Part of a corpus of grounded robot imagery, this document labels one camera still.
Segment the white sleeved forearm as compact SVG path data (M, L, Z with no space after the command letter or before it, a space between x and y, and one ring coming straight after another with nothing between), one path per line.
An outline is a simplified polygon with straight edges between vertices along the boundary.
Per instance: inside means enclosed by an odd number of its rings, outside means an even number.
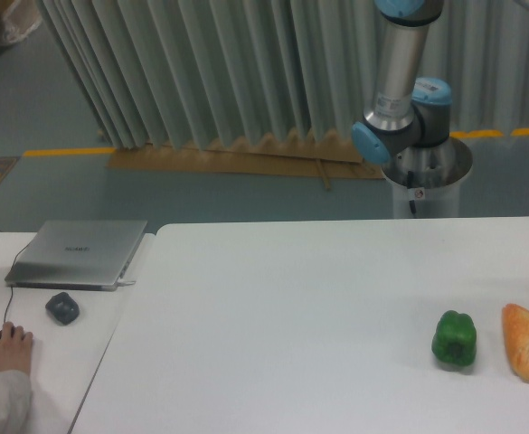
M0 373L0 433L20 433L32 398L30 377L16 370Z

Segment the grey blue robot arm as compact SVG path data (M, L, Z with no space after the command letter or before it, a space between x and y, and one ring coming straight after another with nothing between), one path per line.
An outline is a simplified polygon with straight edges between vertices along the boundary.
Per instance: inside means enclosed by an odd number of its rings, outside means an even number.
M441 102L415 99L413 91L430 25L442 14L442 1L377 1L385 20L376 85L364 119L352 126L356 150L383 165L410 146L436 146L449 138L449 88Z

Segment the person's hand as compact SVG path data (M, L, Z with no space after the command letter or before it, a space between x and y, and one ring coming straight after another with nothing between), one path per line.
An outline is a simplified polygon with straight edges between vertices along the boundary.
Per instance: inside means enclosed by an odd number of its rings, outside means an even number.
M20 325L5 322L0 330L0 373L18 371L29 376L32 351L33 333Z

